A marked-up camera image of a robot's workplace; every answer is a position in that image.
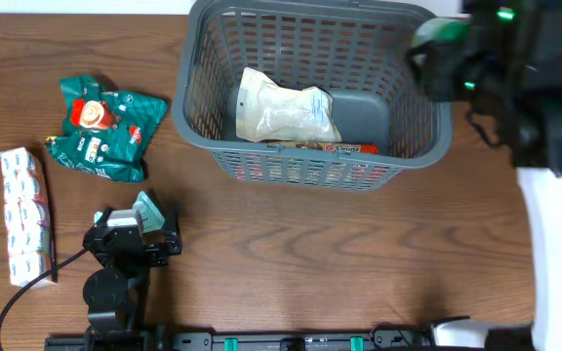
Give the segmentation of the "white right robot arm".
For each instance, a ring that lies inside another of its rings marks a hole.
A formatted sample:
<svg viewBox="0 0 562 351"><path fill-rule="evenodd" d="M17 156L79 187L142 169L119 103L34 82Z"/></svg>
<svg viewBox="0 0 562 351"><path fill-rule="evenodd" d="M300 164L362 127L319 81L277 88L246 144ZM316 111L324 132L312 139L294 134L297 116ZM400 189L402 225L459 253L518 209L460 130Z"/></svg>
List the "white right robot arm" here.
<svg viewBox="0 0 562 351"><path fill-rule="evenodd" d="M406 61L435 102L464 101L495 120L529 224L535 313L526 326L458 318L435 323L437 350L562 350L562 0L466 1L464 19L434 18Z"/></svg>

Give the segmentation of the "white tissue pack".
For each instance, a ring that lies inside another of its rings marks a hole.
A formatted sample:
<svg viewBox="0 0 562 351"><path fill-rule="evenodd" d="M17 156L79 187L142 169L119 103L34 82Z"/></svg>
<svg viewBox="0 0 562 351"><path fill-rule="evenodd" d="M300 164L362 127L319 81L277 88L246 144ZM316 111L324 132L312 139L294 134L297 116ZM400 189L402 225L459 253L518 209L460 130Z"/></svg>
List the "white tissue pack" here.
<svg viewBox="0 0 562 351"><path fill-rule="evenodd" d="M54 284L56 249L42 165L24 147L0 152L0 164L10 283L23 287L47 273L36 286Z"/></svg>

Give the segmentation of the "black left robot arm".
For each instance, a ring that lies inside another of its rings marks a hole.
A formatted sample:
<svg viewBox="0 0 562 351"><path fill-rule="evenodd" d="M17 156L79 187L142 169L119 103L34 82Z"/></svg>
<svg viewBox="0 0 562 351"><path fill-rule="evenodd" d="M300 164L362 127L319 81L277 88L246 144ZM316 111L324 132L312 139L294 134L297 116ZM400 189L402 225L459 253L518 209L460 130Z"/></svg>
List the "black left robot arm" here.
<svg viewBox="0 0 562 351"><path fill-rule="evenodd" d="M171 350L166 328L146 327L143 315L150 270L166 266L181 254L178 215L169 212L159 233L163 240L143 241L141 215L136 210L106 209L83 238L83 248L101 265L83 287L90 326L86 350Z"/></svg>

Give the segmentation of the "small teal packet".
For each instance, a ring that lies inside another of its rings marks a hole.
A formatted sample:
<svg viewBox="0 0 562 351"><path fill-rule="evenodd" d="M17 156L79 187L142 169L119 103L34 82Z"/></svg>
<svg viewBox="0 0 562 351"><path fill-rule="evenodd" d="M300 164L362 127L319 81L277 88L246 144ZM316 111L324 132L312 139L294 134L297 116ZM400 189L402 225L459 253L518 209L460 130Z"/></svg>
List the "small teal packet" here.
<svg viewBox="0 0 562 351"><path fill-rule="evenodd" d="M143 230L139 231L140 234L157 231L161 229L165 223L165 217L162 211L159 209L154 199L145 191L139 193L131 209L140 212L143 225Z"/></svg>

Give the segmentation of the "green coffee bag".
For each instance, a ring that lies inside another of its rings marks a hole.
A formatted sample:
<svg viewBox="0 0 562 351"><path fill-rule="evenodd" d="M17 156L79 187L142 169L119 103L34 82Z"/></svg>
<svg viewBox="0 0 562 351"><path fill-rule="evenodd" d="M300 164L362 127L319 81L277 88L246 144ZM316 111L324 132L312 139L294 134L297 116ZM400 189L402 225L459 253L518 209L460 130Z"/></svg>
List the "green coffee bag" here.
<svg viewBox="0 0 562 351"><path fill-rule="evenodd" d="M119 182L141 182L142 156L168 104L130 91L109 91L90 75L60 80L66 117L47 139L61 166Z"/></svg>

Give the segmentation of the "white paper pouch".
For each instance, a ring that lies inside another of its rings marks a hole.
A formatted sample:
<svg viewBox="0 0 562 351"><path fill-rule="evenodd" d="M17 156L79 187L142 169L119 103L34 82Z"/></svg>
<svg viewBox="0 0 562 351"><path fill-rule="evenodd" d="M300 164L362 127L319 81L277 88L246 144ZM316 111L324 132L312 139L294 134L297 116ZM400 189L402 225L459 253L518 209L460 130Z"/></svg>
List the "white paper pouch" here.
<svg viewBox="0 0 562 351"><path fill-rule="evenodd" d="M252 142L340 142L332 116L333 101L317 87L283 88L264 73L247 67L236 100L236 135Z"/></svg>

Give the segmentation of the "green lid jar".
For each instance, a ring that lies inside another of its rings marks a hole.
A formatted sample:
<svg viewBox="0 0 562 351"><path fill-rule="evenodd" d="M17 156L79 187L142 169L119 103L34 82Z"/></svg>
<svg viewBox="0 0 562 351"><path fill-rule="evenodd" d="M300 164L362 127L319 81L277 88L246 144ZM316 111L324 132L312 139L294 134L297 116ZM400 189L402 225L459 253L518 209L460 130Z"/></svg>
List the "green lid jar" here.
<svg viewBox="0 0 562 351"><path fill-rule="evenodd" d="M464 41L469 25L466 21L448 18L434 18L422 24L412 37L407 54L411 63L422 66L430 49L438 44L452 44Z"/></svg>

